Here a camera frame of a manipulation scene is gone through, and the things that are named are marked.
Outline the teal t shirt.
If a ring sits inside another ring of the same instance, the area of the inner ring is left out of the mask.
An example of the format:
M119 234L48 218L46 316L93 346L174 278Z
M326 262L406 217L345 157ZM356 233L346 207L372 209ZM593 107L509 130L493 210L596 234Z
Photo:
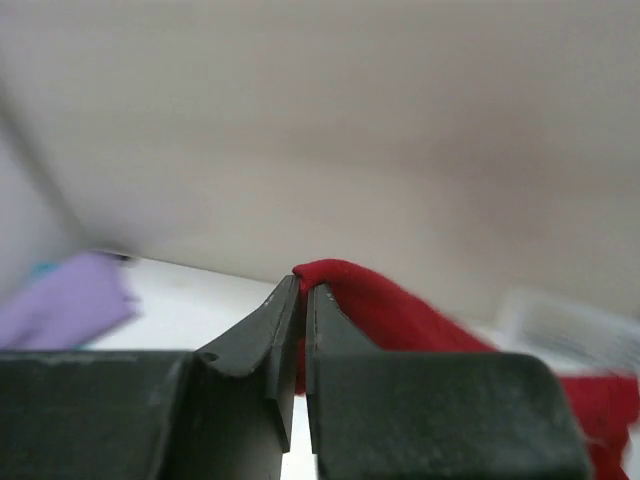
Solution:
M59 266L58 262L42 262L36 264L32 270L32 276L45 275L53 270L55 270Z

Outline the lavender t shirt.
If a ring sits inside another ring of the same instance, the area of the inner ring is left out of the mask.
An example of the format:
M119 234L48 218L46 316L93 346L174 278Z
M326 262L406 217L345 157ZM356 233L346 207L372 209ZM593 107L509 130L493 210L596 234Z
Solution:
M86 251L37 275L1 304L1 348L80 347L133 318L121 265L116 255Z

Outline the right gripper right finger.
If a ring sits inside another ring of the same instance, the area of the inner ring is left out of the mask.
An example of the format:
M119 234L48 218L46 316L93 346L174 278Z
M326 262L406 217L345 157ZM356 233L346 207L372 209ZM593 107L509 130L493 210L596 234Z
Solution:
M376 346L326 285L308 297L306 397L323 479L589 479L568 400L540 360Z

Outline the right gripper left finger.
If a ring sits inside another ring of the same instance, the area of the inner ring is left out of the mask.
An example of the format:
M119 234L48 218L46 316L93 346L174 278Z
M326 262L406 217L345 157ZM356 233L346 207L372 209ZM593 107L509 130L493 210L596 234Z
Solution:
M5 479L277 479L291 445L299 285L195 351L5 352Z

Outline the red t shirt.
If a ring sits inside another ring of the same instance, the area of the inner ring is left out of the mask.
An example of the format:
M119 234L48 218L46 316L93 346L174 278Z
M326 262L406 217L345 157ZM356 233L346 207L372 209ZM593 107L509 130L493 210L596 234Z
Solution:
M355 263L322 259L293 268L300 294L326 284L339 308L376 345L392 351L494 352L496 348L460 327L426 301L381 274ZM635 375L562 376L597 479L626 479L623 454L639 419Z

